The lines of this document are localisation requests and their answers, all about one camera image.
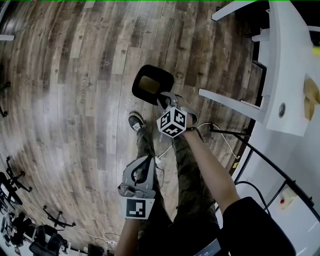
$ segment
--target black t-shirt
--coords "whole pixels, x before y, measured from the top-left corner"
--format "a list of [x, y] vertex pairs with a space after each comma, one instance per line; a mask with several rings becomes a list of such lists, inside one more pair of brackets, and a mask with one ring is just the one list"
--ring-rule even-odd
[[148, 255], [193, 256], [217, 238], [221, 251], [228, 255], [296, 255], [291, 242], [276, 222], [251, 198], [231, 204], [223, 213], [223, 229], [199, 215], [174, 223], [166, 234], [154, 237]]

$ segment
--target white cable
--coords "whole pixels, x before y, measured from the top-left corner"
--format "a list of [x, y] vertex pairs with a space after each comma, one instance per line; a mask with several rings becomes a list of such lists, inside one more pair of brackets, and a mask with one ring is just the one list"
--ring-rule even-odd
[[[204, 123], [200, 124], [197, 128], [199, 128], [199, 127], [201, 127], [201, 126], [204, 126], [204, 125], [213, 125], [213, 126], [216, 127], [218, 130], [221, 131], [221, 129], [220, 129], [217, 125], [215, 125], [215, 124], [213, 124], [213, 123], [211, 123], [211, 122], [204, 122]], [[239, 156], [236, 156], [236, 154], [235, 154], [234, 151], [232, 150], [229, 142], [227, 141], [226, 137], [225, 137], [222, 133], [221, 133], [221, 135], [222, 135], [222, 137], [224, 138], [224, 140], [225, 140], [226, 144], [228, 145], [228, 147], [230, 148], [230, 150], [231, 150], [232, 154], [234, 155], [234, 157], [235, 157], [236, 159], [239, 159], [240, 157], [239, 157]], [[166, 151], [164, 151], [161, 155], [159, 155], [159, 156], [157, 156], [157, 157], [158, 157], [158, 158], [161, 158], [161, 157], [162, 157], [165, 153], [167, 153], [168, 150], [171, 149], [171, 148], [172, 148], [172, 145], [171, 145], [170, 147], [168, 147], [168, 148], [166, 149]]]

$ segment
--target person's left arm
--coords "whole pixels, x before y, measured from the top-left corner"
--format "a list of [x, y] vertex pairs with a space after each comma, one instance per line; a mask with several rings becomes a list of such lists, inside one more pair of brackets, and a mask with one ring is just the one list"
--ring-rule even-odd
[[127, 218], [125, 220], [115, 256], [136, 256], [138, 249], [138, 232], [140, 220]]

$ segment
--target camouflage pants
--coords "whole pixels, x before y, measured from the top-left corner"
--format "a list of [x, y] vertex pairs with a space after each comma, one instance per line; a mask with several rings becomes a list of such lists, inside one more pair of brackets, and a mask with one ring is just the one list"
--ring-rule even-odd
[[[156, 191], [155, 202], [148, 220], [140, 221], [138, 254], [145, 255], [149, 238], [154, 239], [168, 231], [176, 223], [192, 220], [201, 216], [206, 222], [217, 224], [213, 198], [207, 188], [193, 156], [188, 142], [183, 136], [173, 139], [173, 148], [178, 171], [178, 206], [177, 215], [172, 222], [166, 212], [164, 199], [160, 192], [160, 185], [156, 171], [154, 171], [153, 190]], [[146, 155], [155, 155], [153, 139], [144, 126], [137, 132], [137, 158]]]

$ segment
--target person's right arm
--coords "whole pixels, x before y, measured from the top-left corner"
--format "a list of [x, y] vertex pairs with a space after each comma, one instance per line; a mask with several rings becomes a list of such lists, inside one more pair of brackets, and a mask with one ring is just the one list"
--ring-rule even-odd
[[196, 130], [185, 131], [183, 135], [192, 150], [204, 182], [223, 213], [228, 206], [240, 199], [234, 181], [200, 139]]

